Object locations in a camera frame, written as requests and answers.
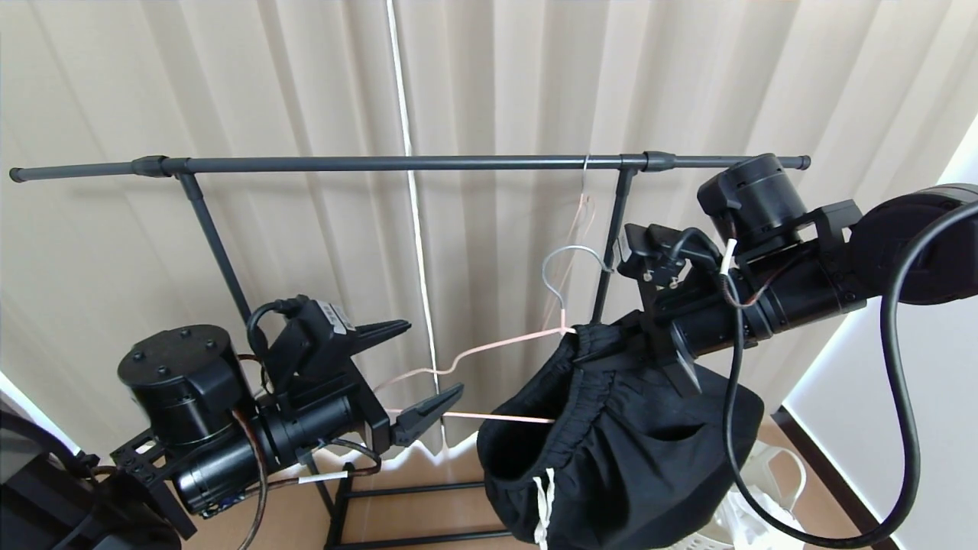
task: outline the horizontal bar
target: horizontal bar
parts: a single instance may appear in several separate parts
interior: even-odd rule
[[[475,489],[485,486],[485,481],[466,481],[464,483],[445,483],[441,485],[418,485],[415,487],[394,487],[390,489],[369,489],[350,491],[347,498],[364,498],[367,496],[387,496],[391,494],[413,494],[418,492],[449,491],[458,489]]]
[[[433,536],[416,536],[412,538],[391,538],[389,540],[365,540],[363,542],[347,542],[331,546],[330,550],[374,550],[376,548],[398,548],[401,546],[420,546],[422,544],[437,544],[439,542],[457,542],[460,540],[476,540],[480,538],[496,538],[510,536],[507,530],[484,530],[475,532],[460,532],[457,534],[436,534]]]
[[[138,174],[166,177],[188,173],[330,172],[398,170],[580,170],[635,169],[657,172],[672,168],[725,168],[750,157],[678,157],[646,151],[626,155],[543,155],[475,157],[256,157],[241,159],[170,159],[143,157],[132,162],[75,164],[38,168],[11,168],[10,177],[24,182],[37,179]],[[785,168],[805,169],[808,157],[779,157]]]

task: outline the dark brown baseboard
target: dark brown baseboard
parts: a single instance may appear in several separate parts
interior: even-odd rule
[[[835,500],[842,507],[842,510],[849,516],[853,524],[860,532],[867,532],[879,527],[879,522],[869,511],[863,501],[860,500],[848,483],[842,478],[838,470],[828,461],[822,450],[809,437],[794,417],[791,416],[784,407],[771,415],[781,430],[787,435],[791,443],[798,449],[801,457],[812,467],[815,475],[818,476],[828,491],[832,493]],[[873,550],[899,550],[899,547],[892,538],[887,538],[883,542],[873,544]]]

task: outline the floor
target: floor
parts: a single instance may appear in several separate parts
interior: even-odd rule
[[[761,427],[760,439],[766,443],[793,448],[773,422]],[[357,480],[355,489],[398,487],[482,478],[474,445],[466,451],[453,449],[436,460],[423,448],[412,448],[403,460],[385,463],[385,470],[371,478]],[[338,469],[329,455],[319,458],[322,471]],[[789,458],[779,457],[773,466],[781,486],[797,486],[797,470]],[[831,494],[808,471],[808,483],[795,507],[802,526],[825,536],[851,536],[856,528]],[[245,536],[254,515],[254,500],[243,503],[211,520],[196,519],[200,531],[185,543],[190,550],[234,549]],[[446,532],[501,528],[481,488],[414,495],[394,495],[354,499],[347,514],[343,542],[359,542],[394,537],[425,536]],[[297,550],[322,548],[329,529],[326,510],[312,484],[285,487],[269,494],[268,507],[253,550]],[[529,549],[511,537],[414,546],[415,550]]]

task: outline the basket handle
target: basket handle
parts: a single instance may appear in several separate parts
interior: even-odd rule
[[[767,470],[768,474],[774,479],[774,474],[771,473],[771,461],[775,459],[781,453],[785,453],[794,460],[795,464],[798,466],[798,473],[801,477],[798,482],[798,488],[795,489],[794,493],[788,496],[788,510],[794,509],[794,505],[798,502],[801,497],[801,493],[805,490],[805,483],[808,481],[808,471],[805,469],[805,463],[802,462],[801,457],[795,454],[794,451],[786,449],[784,447],[775,447],[773,445],[767,446],[764,450],[759,452],[754,460],[764,465],[764,469]]]

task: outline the black fabric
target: black fabric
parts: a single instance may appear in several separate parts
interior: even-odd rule
[[[486,494],[513,536],[533,542],[539,522],[534,477],[556,470],[548,533],[553,550],[669,546],[706,525],[734,482],[724,458],[721,414],[727,379],[702,367],[703,393],[682,398],[660,372],[619,355],[610,370],[571,362],[623,344],[617,325],[575,327],[516,396],[494,414],[554,418],[552,425],[486,421],[477,450]],[[741,388],[734,447],[746,459],[764,403]]]

